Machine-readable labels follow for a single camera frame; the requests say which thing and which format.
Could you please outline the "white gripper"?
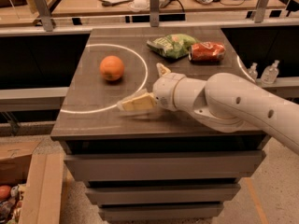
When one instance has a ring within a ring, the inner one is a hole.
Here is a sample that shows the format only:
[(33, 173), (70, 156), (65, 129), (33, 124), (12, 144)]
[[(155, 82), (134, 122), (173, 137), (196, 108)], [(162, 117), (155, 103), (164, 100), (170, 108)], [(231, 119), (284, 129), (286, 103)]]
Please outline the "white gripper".
[(117, 108), (121, 111), (150, 110), (156, 106), (177, 111), (174, 103), (174, 93), (178, 83), (186, 76), (171, 73), (171, 70), (162, 63), (157, 63), (156, 68), (160, 78), (153, 84), (152, 92), (142, 89), (117, 102)]

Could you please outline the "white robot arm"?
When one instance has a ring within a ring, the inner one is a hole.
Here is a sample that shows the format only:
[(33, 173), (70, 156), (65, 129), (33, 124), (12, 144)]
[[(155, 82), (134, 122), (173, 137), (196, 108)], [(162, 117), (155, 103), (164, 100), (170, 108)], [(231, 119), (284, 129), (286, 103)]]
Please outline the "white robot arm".
[(156, 105), (184, 111), (207, 127), (232, 133), (251, 124), (295, 153), (299, 153), (299, 105), (282, 99), (233, 74), (218, 73), (208, 80), (172, 73), (157, 65), (159, 78), (145, 89), (117, 103), (123, 111), (152, 109)]

